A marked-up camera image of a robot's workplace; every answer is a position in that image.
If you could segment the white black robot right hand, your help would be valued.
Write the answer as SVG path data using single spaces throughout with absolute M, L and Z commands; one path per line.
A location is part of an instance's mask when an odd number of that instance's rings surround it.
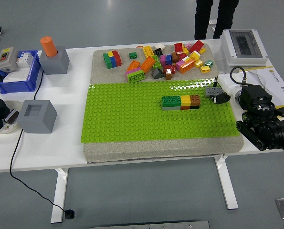
M 229 74 L 220 74 L 215 78 L 213 86 L 206 88 L 206 97 L 209 97 L 215 104 L 222 104 L 231 99 L 237 104 L 240 103 L 242 86 L 235 83 Z

